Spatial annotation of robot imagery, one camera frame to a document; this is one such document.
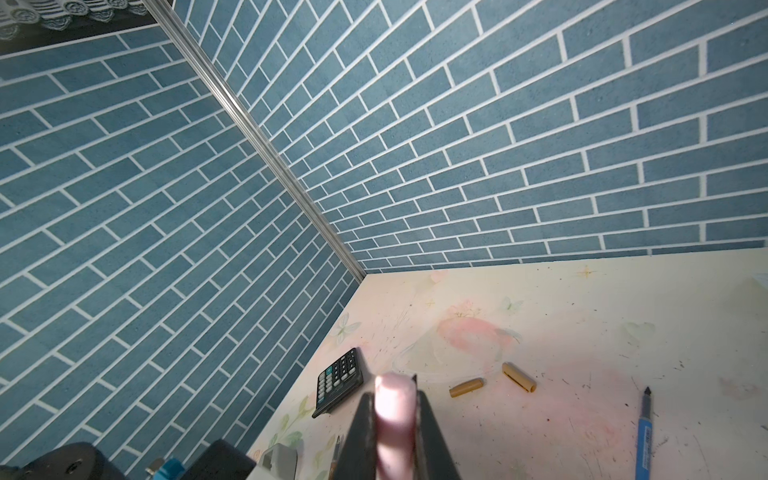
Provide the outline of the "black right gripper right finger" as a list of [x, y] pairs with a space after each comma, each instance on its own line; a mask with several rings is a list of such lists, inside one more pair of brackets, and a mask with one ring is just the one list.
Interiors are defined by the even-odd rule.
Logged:
[[426, 394], [416, 389], [413, 480], [460, 480]]

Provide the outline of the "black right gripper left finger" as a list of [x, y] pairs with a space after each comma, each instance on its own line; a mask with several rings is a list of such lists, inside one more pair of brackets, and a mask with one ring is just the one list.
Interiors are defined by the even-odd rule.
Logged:
[[377, 469], [375, 396], [364, 393], [353, 416], [334, 480], [375, 480]]

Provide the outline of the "pink pen cap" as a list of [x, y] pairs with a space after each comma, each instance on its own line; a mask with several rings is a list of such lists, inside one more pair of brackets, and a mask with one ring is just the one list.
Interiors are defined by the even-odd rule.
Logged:
[[411, 479], [417, 388], [411, 377], [385, 373], [375, 379], [376, 475]]

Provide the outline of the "tan pen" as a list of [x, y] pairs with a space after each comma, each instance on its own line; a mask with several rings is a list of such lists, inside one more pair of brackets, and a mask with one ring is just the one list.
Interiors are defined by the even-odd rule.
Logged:
[[334, 478], [335, 470], [336, 470], [336, 467], [337, 467], [337, 464], [338, 464], [339, 455], [340, 455], [341, 441], [342, 441], [342, 437], [341, 436], [337, 436], [335, 444], [334, 444], [331, 464], [330, 464], [329, 469], [328, 469], [328, 480], [332, 480]]

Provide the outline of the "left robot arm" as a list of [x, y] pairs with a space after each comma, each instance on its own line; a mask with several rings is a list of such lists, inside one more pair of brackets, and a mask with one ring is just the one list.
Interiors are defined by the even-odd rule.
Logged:
[[191, 464], [159, 458], [144, 471], [127, 472], [87, 442], [51, 450], [25, 465], [3, 465], [3, 479], [246, 479], [257, 462], [224, 440], [209, 445]]

